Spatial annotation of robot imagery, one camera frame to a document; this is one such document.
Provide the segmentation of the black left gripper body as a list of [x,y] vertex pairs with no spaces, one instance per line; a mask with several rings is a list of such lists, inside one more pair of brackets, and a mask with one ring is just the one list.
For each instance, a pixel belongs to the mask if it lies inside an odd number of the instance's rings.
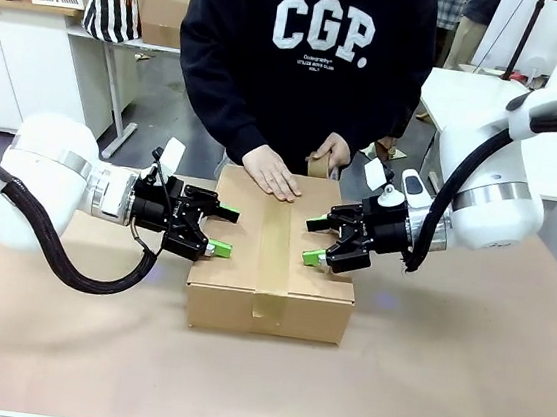
[[157,186],[148,178],[138,178],[134,184],[130,221],[137,228],[154,233],[183,233],[185,226],[177,213],[183,186],[184,182],[180,179],[169,178],[165,186]]

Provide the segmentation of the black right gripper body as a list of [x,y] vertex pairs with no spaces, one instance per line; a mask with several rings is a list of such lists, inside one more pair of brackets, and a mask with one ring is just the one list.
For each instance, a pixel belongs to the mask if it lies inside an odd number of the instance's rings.
[[405,203],[380,206],[378,198],[365,198],[361,204],[362,222],[360,238],[356,244],[364,253],[404,253],[409,249],[408,209]]

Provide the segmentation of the person's left hand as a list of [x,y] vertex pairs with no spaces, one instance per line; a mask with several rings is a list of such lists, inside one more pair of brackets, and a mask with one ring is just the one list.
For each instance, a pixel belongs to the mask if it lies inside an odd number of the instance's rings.
[[313,160],[328,158],[328,169],[347,167],[352,155],[350,147],[342,136],[336,132],[330,133],[322,145],[311,155]]

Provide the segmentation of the person's right hand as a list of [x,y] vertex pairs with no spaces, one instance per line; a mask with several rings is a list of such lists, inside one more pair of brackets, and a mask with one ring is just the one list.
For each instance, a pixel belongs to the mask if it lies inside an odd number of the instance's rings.
[[297,180],[282,158],[269,146],[254,148],[243,155],[241,163],[264,193],[288,203],[301,196]]

